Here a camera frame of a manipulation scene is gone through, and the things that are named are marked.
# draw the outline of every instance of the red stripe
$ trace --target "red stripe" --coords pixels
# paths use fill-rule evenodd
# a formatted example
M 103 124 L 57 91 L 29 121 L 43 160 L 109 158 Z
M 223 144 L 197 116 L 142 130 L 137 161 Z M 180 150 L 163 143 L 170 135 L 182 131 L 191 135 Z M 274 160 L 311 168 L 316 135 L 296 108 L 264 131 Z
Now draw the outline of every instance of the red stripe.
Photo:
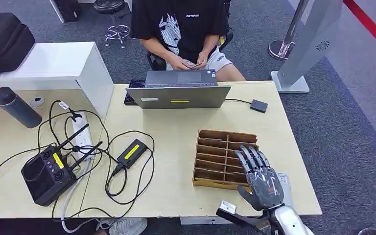
M 376 23 L 353 1 L 344 0 L 345 5 L 352 11 L 364 27 L 376 38 Z

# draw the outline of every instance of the graphic print on shirt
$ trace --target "graphic print on shirt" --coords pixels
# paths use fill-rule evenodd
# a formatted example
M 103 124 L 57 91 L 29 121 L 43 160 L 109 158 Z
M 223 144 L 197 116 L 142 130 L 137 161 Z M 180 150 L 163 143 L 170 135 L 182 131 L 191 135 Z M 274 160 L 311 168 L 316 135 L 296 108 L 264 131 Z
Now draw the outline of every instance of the graphic print on shirt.
M 181 32 L 179 31 L 176 17 L 174 18 L 168 14 L 164 20 L 162 16 L 159 28 L 161 29 L 161 35 L 165 44 L 174 54 L 178 55 L 178 42 L 181 39 Z

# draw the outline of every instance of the office chair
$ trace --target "office chair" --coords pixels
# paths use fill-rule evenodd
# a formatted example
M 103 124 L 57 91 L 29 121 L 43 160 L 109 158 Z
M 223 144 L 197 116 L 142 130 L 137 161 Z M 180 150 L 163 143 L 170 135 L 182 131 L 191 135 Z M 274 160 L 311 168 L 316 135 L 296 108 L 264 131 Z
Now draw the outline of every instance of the office chair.
M 230 11 L 231 0 L 223 0 L 223 1 L 224 1 L 224 5 L 226 7 L 227 20 L 228 20 L 228 18 L 230 16 L 229 11 Z M 227 44 L 231 42 L 233 37 L 234 37 L 233 31 L 231 30 L 231 28 L 229 28 L 227 35 L 225 37 L 220 37 L 221 46 L 219 47 L 219 50 L 222 51 L 227 46 Z M 152 68 L 152 70 L 155 70 L 155 71 L 166 70 L 166 61 L 164 59 L 162 59 L 161 57 L 159 57 L 155 54 L 152 54 L 150 51 L 147 51 L 147 59 L 148 59 L 149 65 Z
M 123 10 L 126 5 L 124 0 L 96 0 L 94 2 L 94 9 L 99 14 L 110 15 L 113 21 L 113 26 L 110 26 L 104 34 L 106 47 L 110 45 L 109 40 L 120 40 L 121 48 L 126 47 L 123 39 L 129 36 L 129 27 L 124 24 L 118 24 L 116 19 L 116 13 Z

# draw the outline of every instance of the smartphone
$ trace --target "smartphone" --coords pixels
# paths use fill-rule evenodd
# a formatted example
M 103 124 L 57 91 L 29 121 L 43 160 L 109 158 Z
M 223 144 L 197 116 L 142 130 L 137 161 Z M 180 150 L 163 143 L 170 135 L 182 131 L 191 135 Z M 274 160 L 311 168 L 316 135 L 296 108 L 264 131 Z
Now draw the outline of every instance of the smartphone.
M 129 88 L 141 88 L 145 87 L 145 80 L 142 79 L 132 79 L 129 83 Z M 135 100 L 129 95 L 129 93 L 126 93 L 126 97 L 124 98 L 124 104 L 125 105 L 138 105 Z
M 198 67 L 200 64 L 201 64 L 201 63 L 196 64 L 196 65 L 193 65 L 193 66 L 189 67 L 188 69 L 190 69 L 190 70 L 194 70 L 194 69 L 196 69 L 196 67 Z

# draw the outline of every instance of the floor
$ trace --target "floor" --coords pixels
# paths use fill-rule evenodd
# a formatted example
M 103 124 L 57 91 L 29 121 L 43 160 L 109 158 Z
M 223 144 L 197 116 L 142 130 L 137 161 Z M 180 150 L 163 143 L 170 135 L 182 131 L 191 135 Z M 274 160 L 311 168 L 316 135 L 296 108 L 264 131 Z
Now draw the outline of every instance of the floor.
M 268 80 L 270 71 L 282 65 L 267 54 L 267 45 L 287 31 L 296 3 L 290 1 L 232 1 L 229 21 L 235 37 L 224 52 L 248 80 Z M 369 0 L 357 2 L 375 7 Z M 96 41 L 115 83 L 144 78 L 149 65 L 139 42 L 127 39 L 125 49 L 115 43 L 105 47 L 102 35 L 110 18 L 97 15 L 91 5 L 83 8 L 79 22 L 61 24 L 46 0 L 24 0 L 22 5 L 0 0 L 0 11 L 15 13 L 31 28 L 37 42 Z M 321 216 L 303 216 L 315 234 L 355 235 L 365 227 L 376 227 L 376 42 L 345 7 L 342 11 L 338 34 L 342 44 L 308 71 L 311 92 L 281 95 L 323 211 Z M 128 24 L 130 18 L 121 21 Z M 73 227 L 78 220 L 71 223 Z M 61 234 L 62 229 L 48 219 L 0 220 L 0 234 L 38 231 Z M 80 230 L 80 234 L 93 232 L 92 225 Z M 255 232 L 235 225 L 181 226 L 178 219 L 161 218 L 149 219 L 143 234 Z

